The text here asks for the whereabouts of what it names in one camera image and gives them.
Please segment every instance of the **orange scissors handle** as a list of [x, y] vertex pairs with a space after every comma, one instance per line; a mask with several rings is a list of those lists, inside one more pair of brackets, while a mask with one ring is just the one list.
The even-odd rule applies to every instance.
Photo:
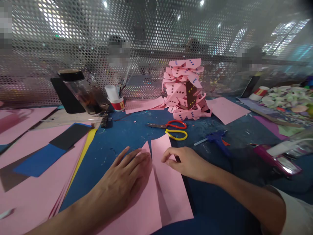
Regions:
[[[170, 124], [170, 123], [172, 123], [172, 122], [179, 122], [180, 124], [183, 125], [183, 127], [182, 127], [182, 126], [176, 126], [176, 125]], [[184, 123], [184, 122], [182, 122], [182, 121], [179, 121], [179, 120], [172, 120], [172, 121], [169, 121], [169, 122], [166, 124], [166, 126], [172, 126], [172, 127], [178, 128], [178, 129], [187, 129], [186, 123]]]

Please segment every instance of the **person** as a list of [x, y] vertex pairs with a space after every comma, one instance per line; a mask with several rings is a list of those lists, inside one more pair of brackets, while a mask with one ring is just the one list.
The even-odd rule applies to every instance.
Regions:
[[[147, 181], [150, 171], [146, 169], [151, 167], [149, 153], [136, 149], [126, 155], [128, 150], [125, 148], [117, 156], [87, 195], [27, 235], [90, 234], [125, 210]], [[172, 154], [181, 162], [169, 159]], [[188, 147], [168, 148], [162, 162], [184, 176], [224, 189], [259, 220], [263, 234], [313, 234], [312, 205], [278, 189], [252, 185], [207, 162]]]

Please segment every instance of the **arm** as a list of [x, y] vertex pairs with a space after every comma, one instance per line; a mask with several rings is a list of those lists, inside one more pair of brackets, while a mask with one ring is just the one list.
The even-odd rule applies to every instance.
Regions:
[[[178, 156], [181, 163], [170, 160], [171, 154]], [[162, 162], [182, 175], [221, 187], [247, 208], [271, 234], [281, 233], [286, 219], [286, 206], [278, 195], [210, 164], [187, 147], [168, 148]]]
[[141, 149], [129, 153], [123, 159], [128, 150], [129, 147], [117, 156], [87, 195], [27, 235], [91, 234], [125, 210], [149, 177], [147, 169], [151, 164], [149, 153], [141, 153], [135, 157]]

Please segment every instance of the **scissors blade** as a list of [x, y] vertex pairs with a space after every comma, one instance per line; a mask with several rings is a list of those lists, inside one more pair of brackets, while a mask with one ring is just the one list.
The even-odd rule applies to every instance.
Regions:
[[158, 125], [153, 123], [147, 123], [146, 126], [166, 129], [166, 125]]

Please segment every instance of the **black lid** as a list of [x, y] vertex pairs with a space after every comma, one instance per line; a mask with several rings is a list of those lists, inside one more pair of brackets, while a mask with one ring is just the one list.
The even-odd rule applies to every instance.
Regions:
[[59, 70], [58, 75], [60, 78], [62, 78], [63, 81], [65, 82], [75, 82], [79, 80], [84, 80], [84, 74], [82, 71], [78, 69], [64, 69], [64, 70]]

